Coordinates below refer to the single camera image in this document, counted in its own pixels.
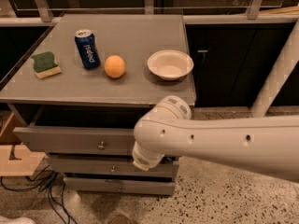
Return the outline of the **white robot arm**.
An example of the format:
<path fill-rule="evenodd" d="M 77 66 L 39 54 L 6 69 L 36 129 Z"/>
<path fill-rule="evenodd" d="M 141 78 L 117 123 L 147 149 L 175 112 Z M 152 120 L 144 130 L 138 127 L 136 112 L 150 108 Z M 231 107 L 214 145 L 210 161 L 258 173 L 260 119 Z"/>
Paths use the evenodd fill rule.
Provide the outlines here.
<path fill-rule="evenodd" d="M 299 117 L 193 120 L 188 104 L 164 97 L 134 127 L 133 165 L 165 156 L 215 162 L 283 180 L 299 180 Z"/>

